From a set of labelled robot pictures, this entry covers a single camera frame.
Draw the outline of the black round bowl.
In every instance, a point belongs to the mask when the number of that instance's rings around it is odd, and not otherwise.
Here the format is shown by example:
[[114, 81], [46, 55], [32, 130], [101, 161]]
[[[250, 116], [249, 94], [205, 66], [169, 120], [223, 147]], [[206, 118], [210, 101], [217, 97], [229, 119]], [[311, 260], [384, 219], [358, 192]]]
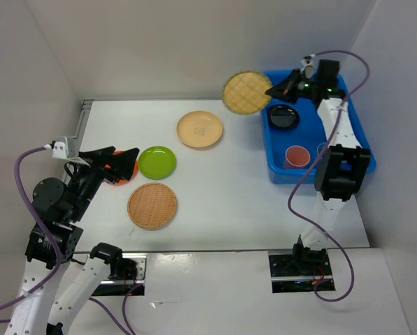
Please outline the black round bowl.
[[273, 105], [267, 110], [268, 122], [271, 127], [281, 131], [294, 129], [300, 123], [298, 111], [289, 105]]

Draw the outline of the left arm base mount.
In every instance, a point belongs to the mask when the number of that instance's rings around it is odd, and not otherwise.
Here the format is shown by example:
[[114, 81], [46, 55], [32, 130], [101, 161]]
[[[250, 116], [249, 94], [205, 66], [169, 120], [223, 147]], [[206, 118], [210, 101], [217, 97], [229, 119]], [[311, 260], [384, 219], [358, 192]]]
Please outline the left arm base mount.
[[114, 274], [102, 280], [92, 297], [143, 296], [147, 268], [146, 253], [124, 253]]

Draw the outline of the brown woven bamboo tray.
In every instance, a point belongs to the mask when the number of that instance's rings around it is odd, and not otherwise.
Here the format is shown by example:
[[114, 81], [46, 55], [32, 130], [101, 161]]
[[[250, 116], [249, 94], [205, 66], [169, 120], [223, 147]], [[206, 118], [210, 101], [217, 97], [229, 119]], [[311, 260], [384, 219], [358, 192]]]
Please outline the brown woven bamboo tray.
[[146, 230], [164, 228], [177, 211], [173, 190], [161, 183], [148, 183], [132, 192], [127, 202], [127, 214], [138, 227]]

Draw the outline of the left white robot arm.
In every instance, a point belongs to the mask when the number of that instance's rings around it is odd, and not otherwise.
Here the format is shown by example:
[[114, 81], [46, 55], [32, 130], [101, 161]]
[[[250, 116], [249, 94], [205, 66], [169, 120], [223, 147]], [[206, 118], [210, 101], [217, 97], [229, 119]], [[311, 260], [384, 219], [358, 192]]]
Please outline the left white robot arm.
[[73, 321], [105, 279], [137, 276], [135, 261], [124, 258], [117, 246], [95, 245], [81, 272], [60, 296], [61, 280], [72, 263], [83, 230], [76, 224], [88, 210], [101, 184], [129, 181], [139, 149], [118, 152], [114, 147], [80, 152], [67, 158], [68, 182], [49, 177], [41, 180], [29, 198], [22, 185], [20, 166], [15, 163], [16, 185], [35, 225], [29, 234], [24, 276], [16, 298], [7, 334], [67, 334]]

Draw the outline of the blue plastic cup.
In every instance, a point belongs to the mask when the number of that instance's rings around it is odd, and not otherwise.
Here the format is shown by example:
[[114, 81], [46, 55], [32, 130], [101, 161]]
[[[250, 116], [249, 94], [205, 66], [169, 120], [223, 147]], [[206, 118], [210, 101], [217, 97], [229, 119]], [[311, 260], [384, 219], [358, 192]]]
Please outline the blue plastic cup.
[[316, 153], [317, 156], [322, 156], [328, 150], [328, 146], [325, 142], [320, 143], [317, 147]]

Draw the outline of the beige plastic plate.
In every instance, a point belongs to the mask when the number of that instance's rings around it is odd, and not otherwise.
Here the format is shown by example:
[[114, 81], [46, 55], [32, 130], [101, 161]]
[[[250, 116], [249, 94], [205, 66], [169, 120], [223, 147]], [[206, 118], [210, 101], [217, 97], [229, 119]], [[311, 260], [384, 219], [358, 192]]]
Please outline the beige plastic plate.
[[224, 132], [220, 118], [211, 112], [196, 110], [183, 115], [176, 125], [180, 141], [194, 149], [206, 149], [215, 145]]

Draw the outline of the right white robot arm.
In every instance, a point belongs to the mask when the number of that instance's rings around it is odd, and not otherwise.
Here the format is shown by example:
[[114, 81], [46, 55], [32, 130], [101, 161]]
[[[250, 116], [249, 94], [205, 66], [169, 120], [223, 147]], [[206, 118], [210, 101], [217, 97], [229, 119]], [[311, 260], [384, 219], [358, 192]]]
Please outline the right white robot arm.
[[345, 202], [360, 190], [371, 152], [356, 137], [349, 118], [349, 95], [338, 87], [339, 62], [322, 59], [318, 67], [313, 58], [305, 57], [302, 68], [296, 68], [266, 94], [287, 103], [299, 98], [313, 102], [326, 136], [326, 143], [315, 158], [314, 188], [316, 202], [312, 217], [306, 221], [312, 227], [304, 231], [293, 246], [289, 267], [298, 274], [315, 272], [325, 262], [325, 244], [338, 213]]

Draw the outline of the pink plastic cup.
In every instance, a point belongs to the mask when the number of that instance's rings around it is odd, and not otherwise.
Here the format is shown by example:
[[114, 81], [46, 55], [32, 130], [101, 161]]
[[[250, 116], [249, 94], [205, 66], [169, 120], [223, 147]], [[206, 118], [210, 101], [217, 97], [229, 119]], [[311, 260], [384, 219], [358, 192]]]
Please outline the pink plastic cup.
[[309, 151], [299, 145], [289, 147], [284, 156], [284, 169], [303, 169], [306, 168], [311, 161]]

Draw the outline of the green-rimmed bamboo tray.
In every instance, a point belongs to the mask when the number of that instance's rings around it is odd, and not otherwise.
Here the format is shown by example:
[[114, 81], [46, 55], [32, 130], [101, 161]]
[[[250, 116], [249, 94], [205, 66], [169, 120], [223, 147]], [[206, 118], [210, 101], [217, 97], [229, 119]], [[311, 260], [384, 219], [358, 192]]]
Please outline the green-rimmed bamboo tray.
[[251, 115], [268, 105], [271, 97], [266, 94], [272, 88], [267, 75], [254, 70], [246, 70], [231, 76], [222, 91], [225, 107], [235, 114]]

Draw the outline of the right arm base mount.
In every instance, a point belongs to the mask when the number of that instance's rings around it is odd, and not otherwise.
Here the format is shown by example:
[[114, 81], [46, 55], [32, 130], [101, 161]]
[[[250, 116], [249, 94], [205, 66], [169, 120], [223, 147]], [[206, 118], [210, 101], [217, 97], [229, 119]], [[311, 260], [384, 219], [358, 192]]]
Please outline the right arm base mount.
[[317, 290], [335, 291], [332, 269], [328, 255], [322, 261], [294, 260], [289, 252], [269, 253], [270, 282], [272, 293], [299, 293]]

